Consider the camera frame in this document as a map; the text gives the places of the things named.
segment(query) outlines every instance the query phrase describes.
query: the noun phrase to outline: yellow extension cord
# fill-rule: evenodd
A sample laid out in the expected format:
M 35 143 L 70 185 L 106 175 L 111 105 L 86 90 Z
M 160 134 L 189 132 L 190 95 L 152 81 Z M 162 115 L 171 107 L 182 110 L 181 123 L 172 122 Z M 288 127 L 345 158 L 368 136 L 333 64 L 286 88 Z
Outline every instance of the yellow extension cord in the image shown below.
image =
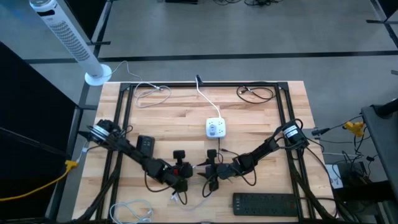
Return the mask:
M 8 198 L 0 198 L 0 202 L 5 202 L 5 201 L 9 201 L 9 200 L 15 200 L 15 199 L 23 198 L 23 197 L 31 195 L 31 194 L 33 194 L 35 192 L 38 192 L 38 191 L 40 191 L 40 190 L 42 190 L 42 189 L 44 189 L 44 188 L 46 188 L 46 187 L 48 187 L 48 186 L 50 186 L 50 185 L 52 185 L 54 183 L 57 183 L 59 180 L 64 178 L 69 173 L 69 171 L 71 171 L 73 168 L 77 167 L 78 163 L 76 161 L 65 161 L 65 165 L 67 165 L 67 170 L 59 178 L 51 181 L 50 183 L 48 183 L 48 184 L 46 184 L 44 186 L 39 187 L 39 188 L 37 188 L 37 189 L 35 189 L 35 190 L 31 191 L 31 192 L 27 192 L 26 194 L 14 196 L 14 197 L 8 197 Z

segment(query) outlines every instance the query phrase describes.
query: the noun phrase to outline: tower fan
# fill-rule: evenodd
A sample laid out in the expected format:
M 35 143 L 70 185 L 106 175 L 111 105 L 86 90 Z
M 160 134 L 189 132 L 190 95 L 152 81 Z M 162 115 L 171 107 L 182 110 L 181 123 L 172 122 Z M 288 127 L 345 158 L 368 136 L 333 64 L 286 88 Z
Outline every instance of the tower fan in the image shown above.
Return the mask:
M 111 68 L 99 63 L 56 0 L 30 0 L 30 6 L 86 71 L 89 85 L 100 86 L 111 78 Z

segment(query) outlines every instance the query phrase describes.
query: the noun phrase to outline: white cable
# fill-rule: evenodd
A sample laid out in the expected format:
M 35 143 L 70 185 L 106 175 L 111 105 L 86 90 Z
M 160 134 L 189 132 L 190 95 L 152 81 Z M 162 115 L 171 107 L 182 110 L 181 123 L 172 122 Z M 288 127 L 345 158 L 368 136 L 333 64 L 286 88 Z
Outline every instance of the white cable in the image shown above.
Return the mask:
M 143 82 L 143 81 L 142 81 L 142 78 L 141 78 L 139 75 L 136 75 L 136 74 L 134 74 L 134 73 L 131 73 L 131 72 L 130 72 L 130 68 L 129 68 L 129 63 L 128 63 L 127 61 L 122 61 L 122 62 L 120 62 L 120 64 L 115 68 L 115 70 L 113 70 L 113 72 L 112 72 L 110 75 L 112 75 L 114 72 L 116 72 L 116 70 L 117 70 L 117 69 L 120 67 L 120 65 L 123 64 L 124 62 L 125 62 L 126 65 L 127 65 L 127 72 L 128 72 L 130 75 L 133 75 L 133 76 L 139 78 L 140 81 L 141 81 L 140 83 L 138 83 L 138 85 L 137 85 L 137 86 L 135 87 L 135 89 L 134 89 L 134 96 L 136 97 L 136 102 L 135 102 L 135 104 L 136 104 L 136 106 L 137 106 L 138 108 L 147 108 L 147 107 L 150 107 L 150 106 L 159 105 L 159 104 L 163 103 L 164 101 L 166 101 L 166 100 L 171 96 L 172 90 L 171 90 L 169 87 L 167 87 L 167 86 L 155 86 L 155 85 L 153 85 L 153 84 L 151 84 L 151 83 L 149 83 L 149 82 Z M 154 89 L 154 90 L 143 91 L 142 93 L 140 93 L 140 94 L 137 95 L 137 94 L 136 94 L 136 91 L 137 91 L 137 89 L 138 89 L 138 86 L 141 85 L 141 84 L 148 84 L 148 85 L 154 87 L 155 89 Z M 139 100 L 140 98 L 144 98 L 144 97 L 146 97 L 146 96 L 149 96 L 149 95 L 153 94 L 153 93 L 156 92 L 156 91 L 162 91 L 162 90 L 164 90 L 164 89 L 168 89 L 169 95 L 167 95 L 162 101 L 160 101 L 160 102 L 158 102 L 158 103 L 153 103 L 153 104 L 151 104 L 151 105 L 146 105 L 146 106 L 141 106 L 141 105 L 138 104 L 138 100 Z
M 352 156 L 352 157 L 358 156 L 358 155 L 352 155 L 352 154 L 342 154 L 342 153 L 332 153 L 332 152 L 323 152 L 322 154 L 334 155 L 334 156 Z
M 140 217 L 137 215 L 137 213 L 129 206 L 129 204 L 132 203 L 144 203 L 147 208 L 149 209 L 149 211 L 143 216 Z M 136 222 L 132 222 L 132 223 L 125 223 L 125 222 L 121 222 L 118 218 L 114 218 L 112 215 L 112 209 L 117 209 L 119 206 L 125 206 L 126 208 L 128 208 L 130 210 L 130 212 L 138 219 L 138 221 Z M 150 205 L 150 203 L 146 200 L 131 200 L 129 202 L 119 202 L 119 203 L 115 203 L 114 205 L 111 206 L 111 208 L 109 208 L 109 214 L 112 218 L 112 220 L 117 223 L 117 224 L 137 224 L 137 223 L 142 223 L 142 222 L 152 222 L 153 216 L 154 216 L 154 211 L 152 209 L 152 206 Z
M 153 90 L 143 91 L 142 93 L 137 95 L 137 93 L 136 93 L 137 89 L 138 89 L 139 85 L 141 85 L 141 84 L 148 84 L 148 85 L 154 87 L 154 89 Z M 169 91 L 169 94 L 163 100 L 161 100 L 160 102 L 153 103 L 153 104 L 150 104 L 150 105 L 145 105 L 145 106 L 141 106 L 141 105 L 138 104 L 138 100 L 139 99 L 144 98 L 146 96 L 149 96 L 149 95 L 153 94 L 156 91 L 163 91 L 164 89 L 167 89 Z M 150 106 L 159 105 L 159 104 L 165 102 L 171 96 L 171 94 L 172 94 L 172 90 L 168 86 L 155 86 L 155 85 L 153 85 L 153 84 L 151 84 L 149 82 L 140 82 L 140 83 L 138 83 L 138 85 L 134 89 L 134 96 L 136 97 L 135 104 L 136 104 L 136 106 L 138 108 L 147 108 L 147 107 L 150 107 Z
M 204 184 L 202 182 L 199 181 L 190 181 L 188 184 Z M 210 197 L 204 198 L 199 204 L 197 205 L 192 205 L 190 208 L 187 208 L 187 206 L 180 206 L 180 208 L 184 211 L 194 211 L 195 209 L 197 209 L 198 207 L 201 207 Z M 171 198 L 171 200 L 173 200 L 175 202 L 176 205 L 181 205 L 178 203 L 178 197 L 177 197 L 177 193 L 174 194 Z
M 77 160 L 76 160 L 77 163 L 80 162 L 81 155 L 83 155 L 83 153 L 86 153 L 86 152 L 87 152 L 87 149 L 88 149 L 88 147 L 86 147 L 86 144 L 87 144 L 87 143 L 88 143 L 88 141 L 86 140 L 85 143 L 84 143 L 84 145 L 83 145 L 83 149 L 81 149 L 80 156 L 79 156 L 79 158 L 77 158 Z
M 105 76 L 105 77 L 108 77 L 108 76 L 112 75 L 114 72 L 116 72 L 116 70 L 117 70 L 117 69 L 120 67 L 120 65 L 123 64 L 124 62 L 125 62 L 126 65 L 127 65 L 127 72 L 128 72 L 130 75 L 135 76 L 135 77 L 139 78 L 139 79 L 142 81 L 142 78 L 141 78 L 139 75 L 136 75 L 136 74 L 130 72 L 130 69 L 129 69 L 129 62 L 127 62 L 127 61 L 122 61 L 122 62 L 120 62 L 120 64 L 115 68 L 115 70 L 113 70 L 112 73 L 110 73 L 109 75 L 107 75 L 107 76 Z
M 197 81 L 197 90 L 198 90 L 198 92 L 199 92 L 204 98 L 206 98 L 206 100 L 209 101 L 209 103 L 211 103 L 211 105 L 213 105 L 213 106 L 217 109 L 218 117 L 221 118 L 220 110 L 218 109 L 218 107 L 217 107 L 216 105 L 214 105 L 214 103 L 212 103 L 212 102 L 199 90 L 198 78 L 195 77 L 195 79 L 196 79 L 196 81 Z

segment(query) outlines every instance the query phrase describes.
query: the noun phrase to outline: gray floor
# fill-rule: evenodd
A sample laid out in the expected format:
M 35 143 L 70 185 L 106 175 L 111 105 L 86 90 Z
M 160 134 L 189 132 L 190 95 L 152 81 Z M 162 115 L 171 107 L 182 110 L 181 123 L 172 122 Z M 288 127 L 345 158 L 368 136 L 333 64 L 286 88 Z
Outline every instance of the gray floor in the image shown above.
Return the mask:
M 347 52 L 397 50 L 367 0 L 285 0 L 270 7 L 247 7 L 243 2 L 218 6 L 207 0 L 197 6 L 166 4 L 156 0 L 116 1 L 113 4 L 100 57 L 253 54 L 289 52 Z M 23 0 L 0 3 L 0 40 L 23 59 L 69 58 L 68 52 Z M 318 127 L 350 119 L 361 107 L 386 103 L 398 95 L 398 56 L 277 58 L 247 60 L 191 60 L 132 62 L 130 70 L 145 81 L 194 80 L 303 80 Z M 118 63 L 107 63 L 115 68 Z M 55 86 L 78 102 L 83 70 L 76 63 L 32 65 Z M 135 80 L 120 68 L 111 81 Z M 101 88 L 90 88 L 87 103 L 97 104 Z M 92 124 L 94 112 L 85 113 L 82 128 Z M 350 141 L 352 135 L 336 129 L 325 135 L 333 141 Z M 78 139 L 74 157 L 83 144 Z M 350 144 L 324 143 L 326 152 L 352 154 Z M 376 151 L 371 140 L 361 148 Z M 327 163 L 342 159 L 327 156 Z M 69 220 L 81 169 L 68 177 L 60 221 Z M 385 180 L 379 160 L 372 164 L 371 179 Z

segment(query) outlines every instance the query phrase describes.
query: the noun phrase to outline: white power outlet adapter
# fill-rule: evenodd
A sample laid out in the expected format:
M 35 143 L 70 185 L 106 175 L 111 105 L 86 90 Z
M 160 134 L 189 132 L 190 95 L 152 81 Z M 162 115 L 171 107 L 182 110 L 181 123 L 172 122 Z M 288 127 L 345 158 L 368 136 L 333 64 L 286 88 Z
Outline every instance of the white power outlet adapter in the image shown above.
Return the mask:
M 208 118 L 206 120 L 206 135 L 208 138 L 223 138 L 226 134 L 224 118 Z

